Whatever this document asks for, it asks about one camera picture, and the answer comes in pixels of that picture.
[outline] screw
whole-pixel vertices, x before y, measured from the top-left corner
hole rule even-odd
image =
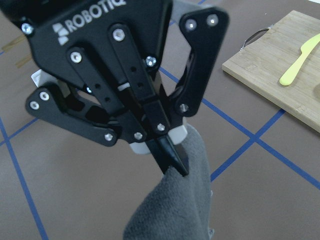
[[[48,101],[50,98],[49,94],[46,93],[45,91],[40,92],[39,96],[40,96],[41,100],[43,100],[43,101]]]
[[[194,19],[188,19],[185,22],[185,28],[188,32],[194,31],[197,28],[197,22]]]
[[[145,63],[148,67],[153,67],[157,63],[157,59],[153,56],[147,56],[145,59]]]
[[[26,35],[30,35],[30,34],[32,34],[33,32],[34,32],[34,27],[33,26],[31,26],[29,23],[23,23],[22,25],[21,25],[21,30],[22,30],[22,32],[24,33],[24,34],[26,34]]]
[[[113,138],[114,136],[110,133],[104,135],[104,139],[107,140],[108,142],[110,142]]]
[[[157,128],[160,132],[163,132],[163,131],[166,129],[165,125],[163,125],[162,123],[159,123],[156,128]]]
[[[136,132],[134,134],[134,138],[137,139],[137,140],[141,140],[143,138],[143,135],[141,132]]]
[[[189,106],[187,104],[181,104],[180,105],[180,110],[182,113],[185,113],[189,110]]]
[[[206,24],[208,24],[209,27],[214,27],[219,22],[219,18],[217,14],[211,14],[206,19]]]
[[[33,110],[38,110],[40,108],[39,103],[37,103],[36,101],[32,101],[30,102],[30,108],[32,108]]]
[[[122,29],[117,28],[116,30],[113,31],[112,36],[114,40],[116,40],[117,42],[121,42],[125,39],[126,35]]]
[[[82,61],[82,56],[80,52],[74,51],[70,54],[71,61],[78,64]]]

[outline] fabric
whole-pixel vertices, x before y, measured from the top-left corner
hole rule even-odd
[[[124,240],[208,240],[210,172],[205,144],[192,126],[182,145],[189,175],[170,167],[127,224]]]

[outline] robotiq logo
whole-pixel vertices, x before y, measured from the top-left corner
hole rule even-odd
[[[109,13],[116,7],[126,4],[126,0],[100,0],[96,4],[91,5],[88,10],[83,10],[80,14],[74,15],[72,19],[65,20],[65,26],[61,23],[53,24],[53,31],[59,35],[59,44],[61,46],[65,45],[69,41],[67,36],[70,33],[91,23],[94,19],[100,18],[103,14]]]

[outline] cutting board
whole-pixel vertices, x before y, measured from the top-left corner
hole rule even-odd
[[[320,43],[291,85],[279,83],[301,55],[300,47],[319,33],[320,20],[292,11],[223,63],[222,69],[320,132]]]

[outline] yellow knife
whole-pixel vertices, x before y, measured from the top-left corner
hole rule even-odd
[[[310,38],[301,46],[301,55],[300,57],[294,62],[294,64],[289,67],[289,69],[282,75],[280,78],[280,84],[283,86],[288,86],[292,84],[295,80],[300,68],[304,64],[305,60],[312,52],[312,50],[317,46],[320,42],[320,34],[315,35],[314,37]]]

